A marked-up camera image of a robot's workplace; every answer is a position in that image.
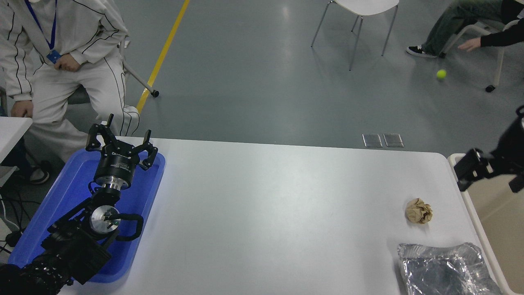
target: black sneaker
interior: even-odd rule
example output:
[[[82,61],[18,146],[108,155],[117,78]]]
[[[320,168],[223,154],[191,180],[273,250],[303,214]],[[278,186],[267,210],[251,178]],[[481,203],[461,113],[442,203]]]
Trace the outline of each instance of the black sneaker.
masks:
[[[436,57],[436,55],[434,54],[429,54],[427,52],[422,51],[422,45],[409,46],[408,48],[406,48],[406,52],[414,56],[427,57],[427,58]]]
[[[49,179],[49,172],[40,167],[33,167],[33,172],[29,178],[30,184],[43,184]]]

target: id badge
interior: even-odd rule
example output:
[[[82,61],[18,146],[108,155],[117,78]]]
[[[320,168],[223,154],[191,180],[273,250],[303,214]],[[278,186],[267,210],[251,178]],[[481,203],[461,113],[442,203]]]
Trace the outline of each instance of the id badge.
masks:
[[[47,58],[53,63],[56,64],[57,60],[62,57],[60,53],[58,53],[56,50],[52,50],[48,55]]]

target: tennis ball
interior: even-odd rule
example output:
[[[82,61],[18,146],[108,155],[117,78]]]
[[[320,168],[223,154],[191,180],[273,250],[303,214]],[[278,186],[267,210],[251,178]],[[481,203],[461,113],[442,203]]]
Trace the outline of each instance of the tennis ball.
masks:
[[[439,78],[440,80],[446,78],[446,70],[439,70],[438,72],[436,72],[436,77]]]

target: person's arm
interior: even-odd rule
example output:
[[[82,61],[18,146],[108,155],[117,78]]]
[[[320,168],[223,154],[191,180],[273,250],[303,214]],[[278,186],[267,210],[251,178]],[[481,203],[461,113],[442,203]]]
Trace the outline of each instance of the person's arm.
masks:
[[[32,43],[6,0],[0,0],[0,66],[6,93],[15,101],[31,100]]]
[[[509,46],[522,41],[524,41],[524,19],[519,20],[505,31],[469,39],[460,44],[458,48],[470,52],[479,47]]]
[[[100,32],[87,44],[70,52],[79,63],[95,63],[105,57],[127,36],[127,28],[113,0],[74,0],[100,15]]]
[[[509,46],[524,41],[524,18],[505,31],[481,37],[481,47]]]

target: gray floor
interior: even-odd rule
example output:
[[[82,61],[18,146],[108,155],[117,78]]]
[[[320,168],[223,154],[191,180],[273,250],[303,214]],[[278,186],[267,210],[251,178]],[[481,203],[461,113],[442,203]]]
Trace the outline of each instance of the gray floor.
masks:
[[[147,80],[183,1],[115,1],[132,40],[127,61]],[[493,93],[484,88],[494,48],[408,55],[405,47],[425,40],[449,2],[401,0],[383,57],[393,10],[364,18],[348,71],[355,15],[337,5],[311,48],[327,1],[192,0],[154,84],[160,96],[148,98],[135,136],[152,129],[158,138],[364,148],[362,133],[400,133],[405,147],[394,149],[490,151],[524,101],[522,44],[507,48]],[[126,102],[136,105],[142,90],[129,79]],[[81,130],[94,119],[89,104],[71,106],[68,116]],[[28,141],[59,171],[57,158]],[[38,199],[48,188],[28,194]]]

